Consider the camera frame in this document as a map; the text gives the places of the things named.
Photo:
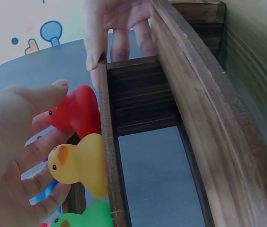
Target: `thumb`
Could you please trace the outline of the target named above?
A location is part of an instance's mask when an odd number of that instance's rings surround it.
[[[86,49],[86,69],[94,70],[99,58],[106,51],[107,36],[104,32],[105,1],[83,0],[84,45]]]
[[[29,107],[32,117],[57,106],[65,98],[67,91],[68,82],[65,79],[42,87],[10,86],[1,90],[1,92],[10,92],[22,98]]]

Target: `finger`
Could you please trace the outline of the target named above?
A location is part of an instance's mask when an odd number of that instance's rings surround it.
[[[38,165],[52,149],[65,143],[73,134],[74,131],[71,128],[65,130],[53,128],[44,136],[26,145],[19,158],[16,159],[20,173],[22,174]]]
[[[51,194],[33,205],[39,222],[47,219],[62,205],[70,188],[70,184],[58,183]]]
[[[90,76],[91,76],[92,85],[95,87],[95,89],[99,91],[100,90],[99,69],[95,68],[94,70],[90,71]]]
[[[2,90],[2,92],[11,92],[22,98],[32,118],[57,106],[65,98],[67,91],[68,83],[64,79],[42,87],[10,86]]]
[[[83,26],[84,26],[84,45],[86,48],[86,69],[94,70],[102,53],[105,52],[103,39],[104,32],[104,10],[103,0],[83,0]]]
[[[108,35],[108,30],[105,31],[105,35],[104,35],[104,40],[103,42],[105,43],[105,53],[107,53],[107,35]],[[99,70],[98,68],[95,68],[94,70],[90,71],[90,76],[91,76],[91,82],[92,85],[99,90]]]
[[[110,51],[110,59],[114,61],[125,61],[129,58],[128,30],[115,29],[113,32],[113,45]]]
[[[148,20],[144,20],[136,24],[134,27],[135,37],[142,54],[147,56],[156,55],[156,51],[151,39],[151,29]]]
[[[50,123],[46,118],[45,112],[37,115],[36,117],[33,118],[33,122],[31,124],[31,137],[47,129],[49,126]]]
[[[52,182],[53,177],[48,165],[45,165],[29,178],[22,180],[22,186],[28,199],[31,199],[41,194]]]

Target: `wooden plank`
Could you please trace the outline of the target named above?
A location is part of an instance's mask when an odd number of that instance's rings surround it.
[[[194,151],[191,147],[191,143],[189,141],[189,137],[187,135],[185,126],[183,124],[182,119],[180,118],[178,123],[178,131],[183,142],[183,146],[185,148],[186,157],[189,163],[190,171],[192,177],[194,179],[194,183],[196,186],[196,192],[200,201],[200,206],[203,214],[203,219],[206,227],[214,227],[214,219],[210,210],[210,205],[208,201],[208,197],[206,194],[205,186],[201,177],[201,173],[196,161],[196,157]]]
[[[107,65],[118,136],[177,125],[177,105],[157,57]]]
[[[80,139],[77,134],[70,137],[66,143],[77,145]],[[65,203],[62,206],[63,213],[76,213],[82,214],[86,209],[85,201],[85,189],[82,183],[74,183],[71,185],[71,190],[69,191]]]
[[[151,0],[151,31],[217,227],[267,227],[267,148],[226,73],[187,21]]]
[[[192,26],[217,57],[224,26],[226,5],[217,0],[172,1],[173,7]]]
[[[106,158],[108,196],[114,227],[131,227],[126,189],[122,171],[119,141],[114,124],[113,106],[110,101],[105,55],[99,60],[100,115]]]

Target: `blue cartoon figure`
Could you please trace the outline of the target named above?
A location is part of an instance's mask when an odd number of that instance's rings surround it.
[[[62,36],[62,25],[55,20],[48,21],[40,28],[40,36],[52,46],[58,46]]]

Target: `gray table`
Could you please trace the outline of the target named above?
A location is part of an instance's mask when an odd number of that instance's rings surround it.
[[[112,36],[108,38],[110,46]],[[130,58],[142,56],[133,31],[130,32],[130,46]],[[91,86],[85,59],[82,40],[23,56],[0,65],[0,89],[11,84],[40,86],[62,78],[68,80],[70,91],[80,84]],[[176,127],[123,136],[119,143],[133,227],[205,226]],[[44,163],[27,171],[22,178],[42,165]],[[87,205],[93,201],[88,192],[86,201]]]

